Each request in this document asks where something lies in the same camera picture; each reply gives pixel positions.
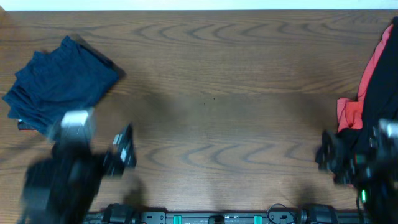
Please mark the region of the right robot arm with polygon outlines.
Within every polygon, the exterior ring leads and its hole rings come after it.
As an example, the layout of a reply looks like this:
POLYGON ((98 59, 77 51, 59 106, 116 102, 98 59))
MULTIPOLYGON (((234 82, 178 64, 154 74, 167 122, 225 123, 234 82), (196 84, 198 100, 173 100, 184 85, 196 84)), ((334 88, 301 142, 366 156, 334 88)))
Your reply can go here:
POLYGON ((333 173, 334 183, 357 190, 358 202, 374 223, 397 223, 396 141, 375 129, 366 150, 350 152, 336 134, 324 131, 316 155, 319 169, 333 173))

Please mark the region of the navy blue shorts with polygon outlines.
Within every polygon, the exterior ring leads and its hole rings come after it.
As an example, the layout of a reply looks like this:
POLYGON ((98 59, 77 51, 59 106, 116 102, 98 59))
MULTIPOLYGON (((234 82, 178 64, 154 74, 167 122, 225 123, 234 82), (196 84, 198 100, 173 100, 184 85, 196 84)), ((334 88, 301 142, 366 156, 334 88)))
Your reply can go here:
POLYGON ((113 62, 66 36, 49 53, 35 51, 9 90, 21 101, 92 106, 119 80, 113 62))

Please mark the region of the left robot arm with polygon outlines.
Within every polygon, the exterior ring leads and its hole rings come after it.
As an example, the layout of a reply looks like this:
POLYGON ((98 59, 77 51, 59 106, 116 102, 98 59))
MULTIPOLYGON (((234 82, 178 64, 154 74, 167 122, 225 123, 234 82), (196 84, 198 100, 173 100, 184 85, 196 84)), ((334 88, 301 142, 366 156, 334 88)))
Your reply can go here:
POLYGON ((25 173, 19 223, 83 223, 103 177, 119 177, 137 164, 133 127, 115 136, 116 150, 92 153, 88 125, 58 126, 49 158, 25 173))

